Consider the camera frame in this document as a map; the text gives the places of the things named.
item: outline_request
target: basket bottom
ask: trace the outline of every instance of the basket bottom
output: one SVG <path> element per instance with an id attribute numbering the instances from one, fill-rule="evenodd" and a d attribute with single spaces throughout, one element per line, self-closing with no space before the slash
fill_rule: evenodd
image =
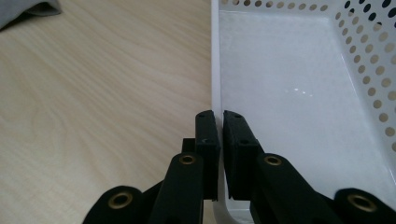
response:
<path id="1" fill-rule="evenodd" d="M 331 21 L 221 11 L 219 27 L 222 110 L 244 115 L 264 150 L 290 160 L 316 191 L 363 189 L 395 209 L 384 146 Z M 248 203 L 226 203 L 250 222 Z"/>

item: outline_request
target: wood grain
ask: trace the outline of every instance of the wood grain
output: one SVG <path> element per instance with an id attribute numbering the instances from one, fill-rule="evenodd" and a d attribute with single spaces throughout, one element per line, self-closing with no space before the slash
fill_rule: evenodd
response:
<path id="1" fill-rule="evenodd" d="M 0 33 L 0 223 L 81 223 L 106 190 L 148 189 L 210 108 L 208 1 L 61 4 Z"/>

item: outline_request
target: gray fabric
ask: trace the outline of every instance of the gray fabric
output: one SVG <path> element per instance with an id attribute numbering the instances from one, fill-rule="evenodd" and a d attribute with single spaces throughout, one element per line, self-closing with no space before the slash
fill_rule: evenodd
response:
<path id="1" fill-rule="evenodd" d="M 61 7 L 57 0 L 0 0 L 0 29 L 23 12 L 50 16 L 61 13 Z"/>

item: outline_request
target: light wood surface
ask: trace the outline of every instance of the light wood surface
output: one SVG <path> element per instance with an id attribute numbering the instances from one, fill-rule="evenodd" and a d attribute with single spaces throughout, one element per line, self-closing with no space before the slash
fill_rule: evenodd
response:
<path id="1" fill-rule="evenodd" d="M 60 2 L 0 33 L 2 224 L 81 223 L 108 189 L 148 189 L 210 108 L 209 1 Z"/>

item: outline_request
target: white plastic basket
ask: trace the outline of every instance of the white plastic basket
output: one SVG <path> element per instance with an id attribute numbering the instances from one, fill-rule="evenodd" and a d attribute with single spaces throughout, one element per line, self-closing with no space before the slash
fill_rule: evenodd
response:
<path id="1" fill-rule="evenodd" d="M 240 113 L 316 191 L 363 189 L 396 209 L 395 14 L 396 0 L 213 0 L 218 124 Z M 218 223 L 252 223 L 220 182 Z"/>

